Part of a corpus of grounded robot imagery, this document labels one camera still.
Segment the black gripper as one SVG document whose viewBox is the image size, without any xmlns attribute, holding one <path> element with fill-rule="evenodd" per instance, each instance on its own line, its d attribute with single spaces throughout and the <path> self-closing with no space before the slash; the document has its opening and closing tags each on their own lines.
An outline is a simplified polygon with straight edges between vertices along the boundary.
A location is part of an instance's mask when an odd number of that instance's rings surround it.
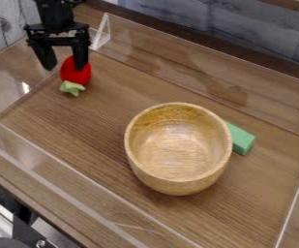
<svg viewBox="0 0 299 248">
<path fill-rule="evenodd" d="M 73 44 L 72 57 L 74 69 L 80 71 L 88 62 L 89 35 L 88 25 L 73 20 L 72 9 L 85 0 L 33 0 L 40 22 L 26 24 L 22 28 L 26 34 L 26 43 L 30 46 L 36 58 L 46 71 L 52 71 L 57 65 L 56 54 L 49 47 L 49 36 L 74 32 L 70 41 Z M 66 46 L 70 41 L 62 39 Z"/>
</svg>

